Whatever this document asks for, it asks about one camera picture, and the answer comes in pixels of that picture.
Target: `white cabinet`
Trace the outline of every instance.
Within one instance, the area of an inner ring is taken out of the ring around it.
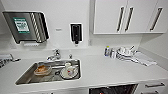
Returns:
[[[134,94],[163,94],[168,86],[168,81],[155,81],[138,84]]]
[[[61,92],[53,92],[51,94],[89,94],[89,89],[65,90]]]
[[[157,0],[96,0],[94,34],[144,33]]]
[[[144,33],[157,0],[128,0],[121,33]]]
[[[168,30],[168,0],[158,0],[147,33],[165,33]]]
[[[94,34],[120,33],[127,0],[96,0]]]

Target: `drawer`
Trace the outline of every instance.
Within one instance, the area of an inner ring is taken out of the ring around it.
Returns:
[[[134,94],[162,94],[168,86],[168,80],[138,84]]]

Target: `stainless steel sink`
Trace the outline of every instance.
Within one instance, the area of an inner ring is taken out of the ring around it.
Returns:
[[[64,79],[60,75],[60,71],[65,67],[65,63],[70,62],[72,66],[78,68],[78,74],[71,79]],[[38,66],[45,65],[51,66],[52,71],[50,74],[45,76],[37,76],[34,71]],[[53,62],[38,62],[34,63],[17,81],[16,85],[20,84],[31,84],[31,83],[41,83],[41,82],[52,82],[52,81],[64,81],[64,80],[75,80],[81,77],[80,74],[80,60],[60,60]]]

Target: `upper cabinet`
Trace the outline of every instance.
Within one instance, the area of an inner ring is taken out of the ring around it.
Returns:
[[[157,0],[128,0],[121,33],[144,33]]]
[[[95,0],[94,34],[165,32],[167,4],[168,0]]]
[[[121,31],[127,0],[96,0],[94,34],[118,34]]]
[[[168,30],[168,0],[159,0],[149,22],[147,33],[165,33]]]

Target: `green sticker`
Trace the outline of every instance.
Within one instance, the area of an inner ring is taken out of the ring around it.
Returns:
[[[13,19],[19,33],[30,33],[29,27],[27,25],[25,18],[13,17]]]

